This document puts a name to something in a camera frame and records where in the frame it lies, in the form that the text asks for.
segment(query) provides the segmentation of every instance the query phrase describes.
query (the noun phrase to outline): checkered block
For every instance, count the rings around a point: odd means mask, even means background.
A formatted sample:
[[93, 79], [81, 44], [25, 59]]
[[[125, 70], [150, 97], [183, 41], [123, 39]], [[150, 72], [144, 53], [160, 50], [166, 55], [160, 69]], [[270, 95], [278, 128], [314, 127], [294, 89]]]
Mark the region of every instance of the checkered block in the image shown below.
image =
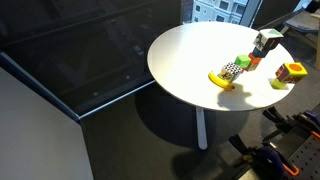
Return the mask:
[[219, 77], [231, 83], [239, 77], [241, 71], [240, 66], [230, 62], [222, 67]]

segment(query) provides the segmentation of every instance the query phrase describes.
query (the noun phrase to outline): wall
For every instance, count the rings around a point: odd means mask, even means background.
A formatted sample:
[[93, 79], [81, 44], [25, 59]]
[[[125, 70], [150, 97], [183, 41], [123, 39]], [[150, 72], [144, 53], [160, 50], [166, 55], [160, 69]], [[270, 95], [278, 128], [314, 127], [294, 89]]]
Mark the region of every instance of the wall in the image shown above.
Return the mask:
[[0, 68], [2, 180], [92, 180], [81, 127]]

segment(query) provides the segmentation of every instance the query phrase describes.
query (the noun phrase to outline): banana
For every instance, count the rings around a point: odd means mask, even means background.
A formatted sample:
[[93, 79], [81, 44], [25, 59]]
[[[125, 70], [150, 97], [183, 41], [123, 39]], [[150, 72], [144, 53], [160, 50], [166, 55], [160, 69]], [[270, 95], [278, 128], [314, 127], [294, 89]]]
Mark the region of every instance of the banana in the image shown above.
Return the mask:
[[232, 89], [234, 89], [234, 86], [232, 84], [230, 84], [228, 81], [221, 79], [219, 76], [215, 75], [212, 71], [209, 72], [209, 79], [216, 84], [217, 86], [225, 89], [225, 90], [229, 90], [231, 91]]

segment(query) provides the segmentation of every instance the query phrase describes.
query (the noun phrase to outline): colorful cube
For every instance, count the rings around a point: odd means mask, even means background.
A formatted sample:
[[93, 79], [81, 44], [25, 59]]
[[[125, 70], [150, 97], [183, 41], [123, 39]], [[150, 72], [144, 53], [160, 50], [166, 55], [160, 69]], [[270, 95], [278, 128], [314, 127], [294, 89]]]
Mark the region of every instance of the colorful cube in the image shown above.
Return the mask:
[[246, 68], [246, 71], [250, 72], [250, 71], [254, 71], [257, 69], [259, 63], [253, 63], [251, 62], [248, 67]]
[[248, 57], [250, 58], [250, 60], [251, 60], [251, 62], [252, 62], [253, 64], [259, 64], [260, 61], [262, 60], [261, 57], [255, 57], [255, 56], [253, 55], [253, 53], [250, 53], [250, 54], [248, 55]]
[[239, 77], [241, 71], [240, 66], [230, 62], [222, 67], [219, 77], [231, 83]]
[[280, 82], [277, 78], [271, 82], [271, 86], [273, 89], [283, 89], [287, 83]]
[[269, 50], [261, 51], [261, 50], [259, 50], [258, 48], [255, 47], [253, 49], [252, 54], [253, 54], [254, 57], [257, 57], [257, 58], [265, 58], [267, 56], [268, 52], [269, 52]]
[[276, 77], [279, 82], [284, 83], [297, 83], [306, 75], [308, 75], [307, 70], [299, 62], [284, 63], [276, 72]]
[[234, 64], [240, 66], [241, 68], [246, 68], [250, 64], [251, 59], [247, 55], [237, 56]]
[[269, 51], [276, 48], [282, 38], [283, 35], [275, 29], [263, 29], [259, 31], [253, 44], [260, 51]]

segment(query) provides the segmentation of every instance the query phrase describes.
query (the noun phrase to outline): round white table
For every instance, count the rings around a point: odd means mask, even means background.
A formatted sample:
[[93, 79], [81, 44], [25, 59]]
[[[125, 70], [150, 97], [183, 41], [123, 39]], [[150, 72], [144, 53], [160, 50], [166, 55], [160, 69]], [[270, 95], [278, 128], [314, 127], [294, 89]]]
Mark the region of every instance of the round white table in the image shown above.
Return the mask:
[[148, 66], [156, 82], [174, 97], [194, 105], [197, 112], [198, 143], [207, 148], [203, 108], [243, 111], [262, 108], [284, 98], [293, 88], [275, 90], [270, 81], [283, 63], [294, 62], [280, 44], [262, 59], [256, 70], [242, 73], [225, 91], [213, 84], [208, 73], [254, 49], [258, 31], [229, 23], [199, 22], [172, 28], [160, 35], [148, 52]]

